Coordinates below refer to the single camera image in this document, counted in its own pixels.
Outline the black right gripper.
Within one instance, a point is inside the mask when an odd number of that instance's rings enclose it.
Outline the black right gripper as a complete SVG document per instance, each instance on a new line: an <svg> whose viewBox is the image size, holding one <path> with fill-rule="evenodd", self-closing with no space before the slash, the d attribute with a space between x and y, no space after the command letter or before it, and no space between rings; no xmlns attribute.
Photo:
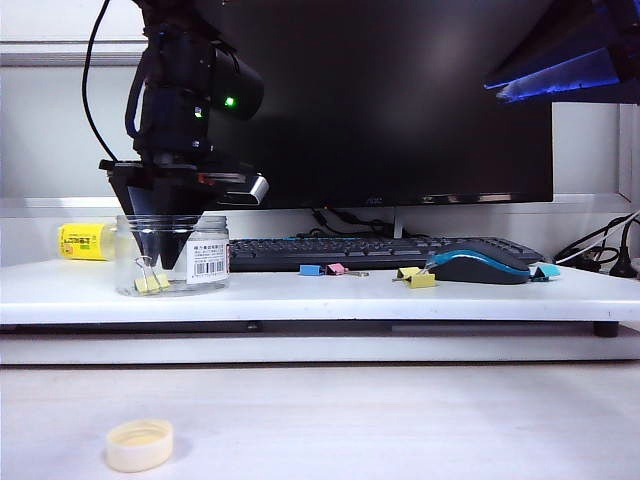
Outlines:
<svg viewBox="0 0 640 480"><path fill-rule="evenodd" d="M602 15L613 31L606 48ZM485 88L497 88L497 98L509 103L637 103L639 2L552 1Z"/></svg>

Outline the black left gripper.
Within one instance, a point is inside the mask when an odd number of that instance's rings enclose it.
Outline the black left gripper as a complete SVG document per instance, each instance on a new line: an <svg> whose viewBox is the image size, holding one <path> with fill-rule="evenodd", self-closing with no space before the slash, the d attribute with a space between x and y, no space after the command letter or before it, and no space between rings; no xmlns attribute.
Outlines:
<svg viewBox="0 0 640 480"><path fill-rule="evenodd" d="M99 168L107 172L146 264L155 265L160 253L165 270L174 268L193 227L204 211L214 206L218 192L212 186L251 189L258 181L252 165L225 153L175 156L163 164L101 160ZM153 235L143 232L155 226L153 220L159 223L159 251Z"/></svg>

